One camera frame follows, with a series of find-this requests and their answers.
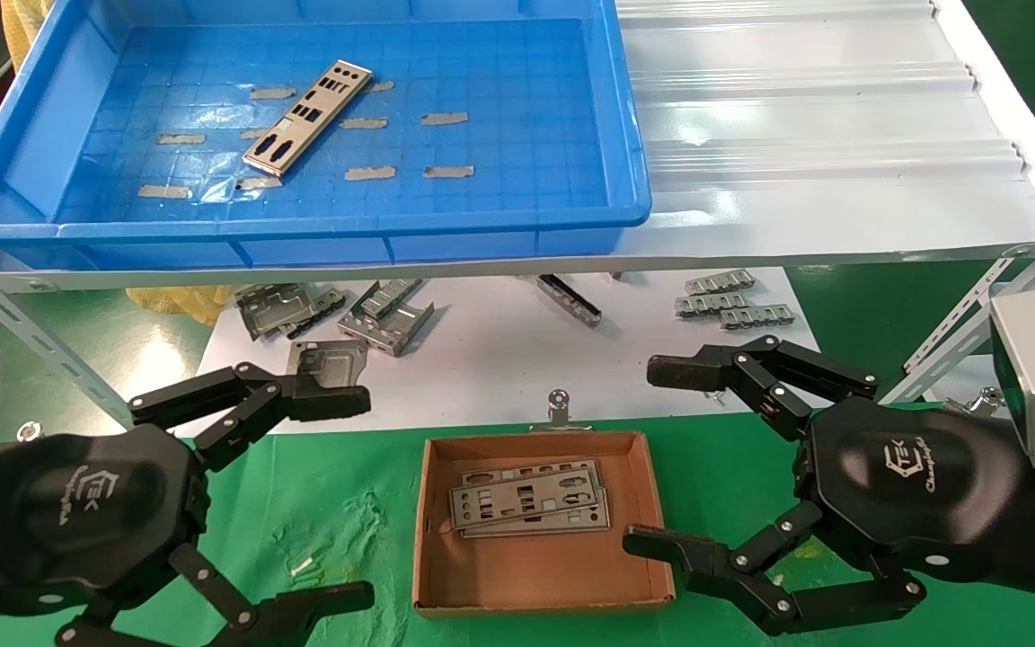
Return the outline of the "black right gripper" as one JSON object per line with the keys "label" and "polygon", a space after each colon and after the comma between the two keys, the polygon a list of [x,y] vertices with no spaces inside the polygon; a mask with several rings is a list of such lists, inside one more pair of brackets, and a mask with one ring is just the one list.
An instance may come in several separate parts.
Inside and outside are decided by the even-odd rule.
{"label": "black right gripper", "polygon": [[[883,408],[868,401],[878,378],[867,371],[773,335],[650,357],[646,380],[732,392],[782,439],[802,440],[798,492],[817,504],[794,505],[736,549],[627,526],[624,551],[673,565],[687,592],[727,599],[769,636],[903,618],[925,589],[901,568],[1035,594],[1035,468],[1009,421]],[[794,386],[837,404],[814,414]],[[768,570],[811,536],[870,580],[797,592],[776,585]]]}

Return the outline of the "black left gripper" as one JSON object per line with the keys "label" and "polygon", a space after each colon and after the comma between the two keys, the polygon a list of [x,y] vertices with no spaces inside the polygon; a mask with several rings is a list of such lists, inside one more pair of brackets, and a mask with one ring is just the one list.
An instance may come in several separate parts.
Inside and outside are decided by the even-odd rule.
{"label": "black left gripper", "polygon": [[[325,617],[374,605],[368,581],[252,605],[195,546],[210,505],[204,468],[221,471],[280,421],[369,412],[365,386],[242,363],[140,394],[128,410],[157,429],[0,445],[0,616],[89,605],[55,635],[57,646],[162,646],[112,623],[178,574],[225,619],[209,646],[304,646]],[[193,451],[164,431],[213,414]]]}

